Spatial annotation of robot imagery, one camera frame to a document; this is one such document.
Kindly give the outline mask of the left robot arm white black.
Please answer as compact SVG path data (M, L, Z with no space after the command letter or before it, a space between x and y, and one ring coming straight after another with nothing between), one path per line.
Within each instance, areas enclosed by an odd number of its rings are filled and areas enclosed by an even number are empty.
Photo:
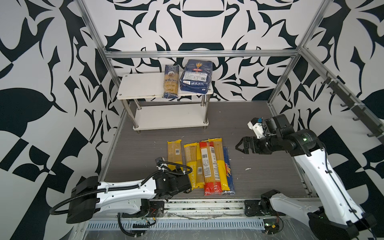
M72 189L71 196L100 192L72 200L66 223L76 224L93 216L107 217L118 213L142 217L150 211L150 200L168 200L191 188L188 175L182 172L157 171L143 180L120 183L99 182L97 177L89 177Z

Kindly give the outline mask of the dark blue clear spaghetti pack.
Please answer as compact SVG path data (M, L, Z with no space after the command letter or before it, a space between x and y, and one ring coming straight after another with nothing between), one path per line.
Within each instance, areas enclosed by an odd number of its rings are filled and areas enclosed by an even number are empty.
M165 66L164 94L165 99L177 99L179 92L179 66Z

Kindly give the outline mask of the red spaghetti pack white label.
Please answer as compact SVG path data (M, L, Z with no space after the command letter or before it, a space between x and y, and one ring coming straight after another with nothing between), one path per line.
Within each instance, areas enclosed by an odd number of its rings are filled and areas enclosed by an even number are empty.
M205 196L222 193L221 178L213 142L200 142L205 180Z

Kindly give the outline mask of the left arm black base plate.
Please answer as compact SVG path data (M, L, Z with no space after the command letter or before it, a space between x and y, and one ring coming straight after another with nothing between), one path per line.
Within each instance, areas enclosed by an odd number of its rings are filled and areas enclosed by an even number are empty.
M122 218L140 218L140 217L156 217L157 214L164 212L164 201L150 201L147 199L140 200L140 208L133 214L122 213Z

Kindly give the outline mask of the yellow spaghetti pack barcode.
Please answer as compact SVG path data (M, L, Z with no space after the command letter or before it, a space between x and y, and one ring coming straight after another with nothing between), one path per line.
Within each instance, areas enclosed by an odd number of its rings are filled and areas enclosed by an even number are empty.
M182 148L181 148L181 141L182 140L176 140L167 142L168 144L168 162L176 163L176 164L183 164L182 159Z

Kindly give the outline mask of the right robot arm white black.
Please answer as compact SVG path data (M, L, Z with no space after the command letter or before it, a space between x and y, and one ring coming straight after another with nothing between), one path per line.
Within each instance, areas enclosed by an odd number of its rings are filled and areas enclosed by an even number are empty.
M348 194L328 161L325 144L313 131L295 131L284 114L266 120L253 118L248 127L255 136L243 137L235 149L247 155L289 153L309 178L321 205L305 204L270 190L261 195L257 207L245 202L246 216L283 213L308 226L319 240L352 240L377 225L375 217L364 212Z

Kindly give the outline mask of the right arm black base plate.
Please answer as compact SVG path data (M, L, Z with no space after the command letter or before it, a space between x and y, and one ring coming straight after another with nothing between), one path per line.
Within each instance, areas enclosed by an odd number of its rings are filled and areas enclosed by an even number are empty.
M245 200L245 215L247 217L255 216L286 216L284 213L276 212L267 199Z

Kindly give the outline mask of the dark blue Barilla pasta box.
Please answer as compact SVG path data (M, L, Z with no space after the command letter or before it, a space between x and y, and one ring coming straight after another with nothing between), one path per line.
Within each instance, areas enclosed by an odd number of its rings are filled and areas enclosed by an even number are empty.
M180 78L182 91L205 95L212 82L213 62L188 60Z

